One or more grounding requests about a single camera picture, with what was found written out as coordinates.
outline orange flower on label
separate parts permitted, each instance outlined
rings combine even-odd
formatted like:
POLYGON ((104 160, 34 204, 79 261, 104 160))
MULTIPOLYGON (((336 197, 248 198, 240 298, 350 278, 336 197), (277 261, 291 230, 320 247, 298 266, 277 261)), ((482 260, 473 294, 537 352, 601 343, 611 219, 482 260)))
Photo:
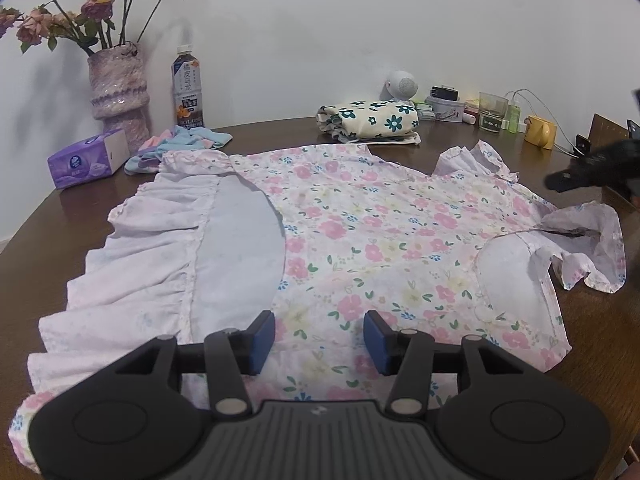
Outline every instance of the orange flower on label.
POLYGON ((178 106, 178 109, 176 110, 176 112, 178 114, 179 119, 185 119, 191 115, 191 112, 189 111, 189 109, 185 108, 182 105, 178 106))

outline blue cloth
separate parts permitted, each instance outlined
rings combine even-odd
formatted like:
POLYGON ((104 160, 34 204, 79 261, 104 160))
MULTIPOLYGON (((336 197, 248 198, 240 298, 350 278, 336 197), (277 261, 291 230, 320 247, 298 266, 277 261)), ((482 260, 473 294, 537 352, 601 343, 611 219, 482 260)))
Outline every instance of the blue cloth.
POLYGON ((205 145, 203 140, 213 142, 212 150, 222 148, 233 137, 230 134, 212 132, 208 128, 192 128, 188 130, 181 126, 172 128, 174 136, 165 139, 153 148, 141 150, 132 156, 124 165, 124 172, 135 173, 157 173, 162 156, 166 152, 179 152, 184 150, 206 150, 209 143, 205 145))

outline green bottle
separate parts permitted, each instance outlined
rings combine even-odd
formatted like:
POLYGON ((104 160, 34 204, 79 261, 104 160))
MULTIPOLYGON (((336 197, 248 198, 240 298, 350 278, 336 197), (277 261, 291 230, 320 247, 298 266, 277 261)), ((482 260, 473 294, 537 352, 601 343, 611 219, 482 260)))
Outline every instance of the green bottle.
POLYGON ((515 94, 513 95, 511 101, 509 101, 505 119, 509 121, 509 132, 512 134, 517 134, 518 125, 520 124, 520 107, 518 106, 518 100, 516 99, 515 94))

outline ribbed gray plate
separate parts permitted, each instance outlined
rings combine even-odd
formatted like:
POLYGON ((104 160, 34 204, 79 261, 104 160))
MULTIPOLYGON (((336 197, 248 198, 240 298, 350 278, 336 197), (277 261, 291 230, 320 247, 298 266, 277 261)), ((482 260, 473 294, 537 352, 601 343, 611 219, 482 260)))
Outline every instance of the ribbed gray plate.
POLYGON ((420 424, 367 402, 265 402, 250 420, 216 425, 167 480, 470 480, 420 424))

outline white wall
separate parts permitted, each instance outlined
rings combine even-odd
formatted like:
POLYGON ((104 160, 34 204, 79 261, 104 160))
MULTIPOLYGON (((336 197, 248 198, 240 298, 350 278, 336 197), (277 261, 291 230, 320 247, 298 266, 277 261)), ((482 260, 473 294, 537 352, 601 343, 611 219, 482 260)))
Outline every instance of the white wall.
MULTIPOLYGON (((131 31, 154 3, 136 0, 131 31)), ((638 32, 625 27, 639 17, 635 0, 165 0, 143 39, 152 131, 173 124, 170 65, 191 42, 211 128, 374 98, 402 68, 423 88, 444 83, 463 96, 530 88, 575 138, 594 111, 623 124, 638 115, 629 94, 640 86, 638 32)), ((0 41, 0 239, 50 193, 47 156, 98 128, 85 54, 61 43, 21 56, 12 35, 0 41)))

